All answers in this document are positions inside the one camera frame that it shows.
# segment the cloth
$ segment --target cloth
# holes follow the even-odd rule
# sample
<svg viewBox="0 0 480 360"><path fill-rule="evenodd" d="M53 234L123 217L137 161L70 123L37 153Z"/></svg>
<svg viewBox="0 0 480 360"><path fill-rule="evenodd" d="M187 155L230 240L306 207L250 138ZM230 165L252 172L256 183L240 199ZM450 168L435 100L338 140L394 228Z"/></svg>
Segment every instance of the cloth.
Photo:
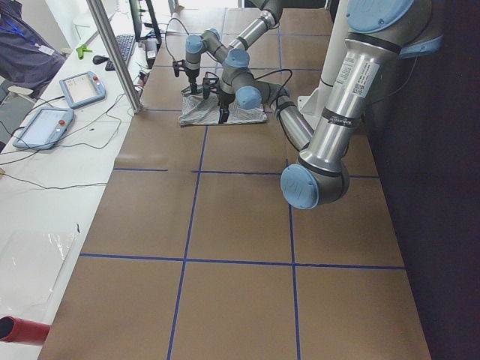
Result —
<svg viewBox="0 0 480 360"><path fill-rule="evenodd" d="M181 93L183 96L183 104L181 115L178 118L180 126L218 125L220 110L215 94L210 94L208 99L204 100L202 93L195 95L190 94L189 91L182 91ZM223 125L258 124L267 121L267 115L263 112L262 106L245 110L234 101L229 105L229 111L228 121Z"/></svg>
<svg viewBox="0 0 480 360"><path fill-rule="evenodd" d="M0 15L0 76L16 86L34 90L35 96L57 74L65 58L57 51L47 55L35 46L53 49L22 20L22 4L18 1L0 0Z"/></svg>

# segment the striped cloth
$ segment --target striped cloth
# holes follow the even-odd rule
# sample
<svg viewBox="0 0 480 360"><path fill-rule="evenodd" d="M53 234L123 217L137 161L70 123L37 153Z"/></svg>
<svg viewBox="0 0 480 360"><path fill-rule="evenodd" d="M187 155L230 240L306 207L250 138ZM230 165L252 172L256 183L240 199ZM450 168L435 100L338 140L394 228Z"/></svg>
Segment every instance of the striped cloth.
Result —
<svg viewBox="0 0 480 360"><path fill-rule="evenodd" d="M218 125L220 111L215 94L211 94L207 100L204 100L201 92L192 95L185 89L181 93L183 96L183 104L181 116L178 118L180 126ZM263 106L245 110L234 101L229 105L229 111L228 121L222 125L258 124L267 121L267 116L263 112Z"/></svg>

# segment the red object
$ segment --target red object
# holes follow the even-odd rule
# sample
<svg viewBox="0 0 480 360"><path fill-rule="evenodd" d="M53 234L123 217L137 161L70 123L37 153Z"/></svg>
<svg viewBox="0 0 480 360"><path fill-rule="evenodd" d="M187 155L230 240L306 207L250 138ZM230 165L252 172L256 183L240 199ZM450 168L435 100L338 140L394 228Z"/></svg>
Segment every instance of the red object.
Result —
<svg viewBox="0 0 480 360"><path fill-rule="evenodd" d="M28 345L44 345L50 325L6 316L0 319L0 341Z"/></svg>

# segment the blue joint cap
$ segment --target blue joint cap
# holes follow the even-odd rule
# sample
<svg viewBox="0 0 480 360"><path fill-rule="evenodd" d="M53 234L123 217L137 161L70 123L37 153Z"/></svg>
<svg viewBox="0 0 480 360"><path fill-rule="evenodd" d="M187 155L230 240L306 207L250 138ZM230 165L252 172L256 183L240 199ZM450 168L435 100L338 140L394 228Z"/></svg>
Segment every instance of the blue joint cap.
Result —
<svg viewBox="0 0 480 360"><path fill-rule="evenodd" d="M258 88L243 86L235 93L238 105L242 109L250 110L259 107L262 103L262 94Z"/></svg>
<svg viewBox="0 0 480 360"><path fill-rule="evenodd" d="M414 2L415 0L350 0L346 8L348 25L361 34L379 32L400 20Z"/></svg>
<svg viewBox="0 0 480 360"><path fill-rule="evenodd" d="M225 59L224 64L232 68L248 68L250 64L250 55L242 49L231 49Z"/></svg>
<svg viewBox="0 0 480 360"><path fill-rule="evenodd" d="M216 28L210 28L209 31L213 32L215 34L215 36L217 37L217 39L220 40L220 34L218 33Z"/></svg>
<svg viewBox="0 0 480 360"><path fill-rule="evenodd" d="M188 35L185 50L190 54L198 54L202 51L203 40L199 35Z"/></svg>
<svg viewBox="0 0 480 360"><path fill-rule="evenodd" d="M320 201L320 189L314 176L297 163L288 166L280 178L285 200L297 209L313 209Z"/></svg>

